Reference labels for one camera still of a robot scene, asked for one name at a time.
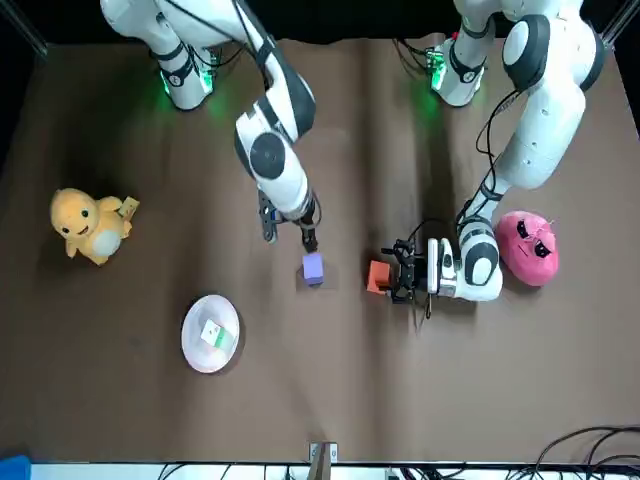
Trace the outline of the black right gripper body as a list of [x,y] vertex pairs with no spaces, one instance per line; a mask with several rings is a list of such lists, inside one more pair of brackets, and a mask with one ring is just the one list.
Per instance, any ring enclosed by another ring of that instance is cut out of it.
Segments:
[[322,221],[322,207],[315,192],[308,192],[302,205],[287,213],[282,218],[296,225],[319,225]]

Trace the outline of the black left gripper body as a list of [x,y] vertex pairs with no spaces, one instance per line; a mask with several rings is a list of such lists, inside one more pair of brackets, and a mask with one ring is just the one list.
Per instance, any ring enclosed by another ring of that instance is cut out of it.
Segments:
[[411,295],[427,291],[428,261],[425,254],[406,250],[402,253],[402,287]]

